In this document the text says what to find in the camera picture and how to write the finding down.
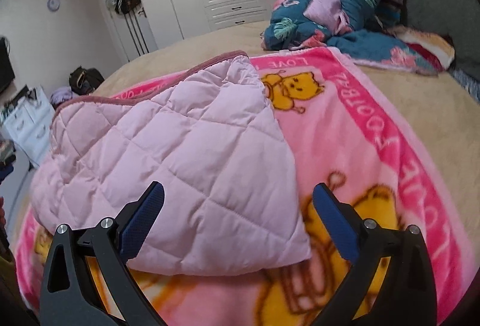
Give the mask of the beige bed cover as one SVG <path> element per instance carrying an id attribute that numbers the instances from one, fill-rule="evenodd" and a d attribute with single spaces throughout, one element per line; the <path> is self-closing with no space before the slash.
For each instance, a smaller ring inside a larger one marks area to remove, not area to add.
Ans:
<path id="1" fill-rule="evenodd" d="M 97 97 L 137 99 L 243 52 L 294 155 L 301 217 L 325 182 L 370 216 L 429 227 L 479 218 L 479 105 L 451 77 L 363 70 L 329 46 L 265 54 L 259 31 L 225 29 L 143 56 Z"/>

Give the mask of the pink quilted jacket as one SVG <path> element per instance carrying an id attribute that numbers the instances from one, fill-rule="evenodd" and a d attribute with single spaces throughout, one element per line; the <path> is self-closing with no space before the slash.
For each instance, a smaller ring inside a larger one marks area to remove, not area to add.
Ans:
<path id="1" fill-rule="evenodd" d="M 137 99 L 74 99 L 55 113 L 49 143 L 29 191 L 49 231 L 92 227 L 162 184 L 133 269 L 235 276 L 311 256 L 295 158 L 243 52 Z"/>

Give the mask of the white door with hangings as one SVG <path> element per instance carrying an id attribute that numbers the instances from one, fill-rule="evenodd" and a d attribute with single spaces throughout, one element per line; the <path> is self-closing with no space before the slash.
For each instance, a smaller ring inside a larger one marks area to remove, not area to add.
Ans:
<path id="1" fill-rule="evenodd" d="M 108 29 L 126 62 L 158 50 L 142 0 L 99 0 Z"/>

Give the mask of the black bag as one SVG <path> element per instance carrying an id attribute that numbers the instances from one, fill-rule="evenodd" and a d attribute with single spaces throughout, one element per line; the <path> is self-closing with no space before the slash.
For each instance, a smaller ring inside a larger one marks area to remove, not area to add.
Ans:
<path id="1" fill-rule="evenodd" d="M 105 79 L 97 68 L 79 66 L 69 75 L 68 81 L 73 93 L 87 95 L 99 88 Z"/>

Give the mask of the blue flamingo duvet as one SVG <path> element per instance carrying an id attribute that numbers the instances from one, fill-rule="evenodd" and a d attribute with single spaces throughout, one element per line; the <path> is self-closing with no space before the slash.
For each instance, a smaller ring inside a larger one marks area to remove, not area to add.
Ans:
<path id="1" fill-rule="evenodd" d="M 407 21 L 407 0 L 276 0 L 262 47 L 332 46 L 355 64 L 436 75 L 438 66 L 394 32 Z"/>

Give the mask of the round wall clock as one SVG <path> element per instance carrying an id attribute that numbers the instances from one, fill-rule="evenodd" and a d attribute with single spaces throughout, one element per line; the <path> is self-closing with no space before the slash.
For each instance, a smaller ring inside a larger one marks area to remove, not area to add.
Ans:
<path id="1" fill-rule="evenodd" d="M 47 8 L 50 12 L 55 13 L 59 10 L 60 4 L 61 4 L 60 0 L 48 0 Z"/>

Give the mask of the red orange striped blanket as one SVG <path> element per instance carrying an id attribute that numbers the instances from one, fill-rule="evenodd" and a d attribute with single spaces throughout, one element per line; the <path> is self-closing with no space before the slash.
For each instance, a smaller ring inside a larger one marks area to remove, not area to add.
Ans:
<path id="1" fill-rule="evenodd" d="M 405 43 L 410 50 L 418 53 L 437 72 L 447 71 L 456 58 L 455 48 L 452 41 L 448 41 L 448 37 L 404 25 L 397 25 L 386 32 Z"/>

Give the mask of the black wall television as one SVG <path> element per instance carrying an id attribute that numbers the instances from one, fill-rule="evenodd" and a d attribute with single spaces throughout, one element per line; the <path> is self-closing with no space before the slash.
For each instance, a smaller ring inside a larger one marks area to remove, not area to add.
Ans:
<path id="1" fill-rule="evenodd" d="M 0 39 L 0 94 L 4 93 L 15 80 L 15 72 L 11 65 L 7 39 Z"/>

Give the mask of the white drawer cabinet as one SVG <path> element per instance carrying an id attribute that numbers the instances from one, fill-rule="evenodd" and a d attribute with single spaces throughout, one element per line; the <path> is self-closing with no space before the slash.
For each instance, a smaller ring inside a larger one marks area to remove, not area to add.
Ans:
<path id="1" fill-rule="evenodd" d="M 29 158 L 34 168 L 50 147 L 50 125 L 55 110 L 45 91 L 36 86 L 7 114 L 1 114 L 1 136 L 10 139 Z"/>

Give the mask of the purple clothes pile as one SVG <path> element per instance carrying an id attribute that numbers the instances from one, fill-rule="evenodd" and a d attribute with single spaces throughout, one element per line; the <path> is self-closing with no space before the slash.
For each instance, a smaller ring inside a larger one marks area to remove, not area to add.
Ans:
<path id="1" fill-rule="evenodd" d="M 49 102 L 54 109 L 57 109 L 63 103 L 78 97 L 71 86 L 62 86 L 56 89 L 49 97 Z"/>

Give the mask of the grey headboard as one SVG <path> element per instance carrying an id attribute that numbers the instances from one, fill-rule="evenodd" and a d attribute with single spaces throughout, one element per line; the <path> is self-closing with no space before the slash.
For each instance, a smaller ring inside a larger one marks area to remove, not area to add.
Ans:
<path id="1" fill-rule="evenodd" d="M 479 1 L 407 0 L 408 25 L 447 34 L 456 50 L 456 67 L 479 79 Z"/>

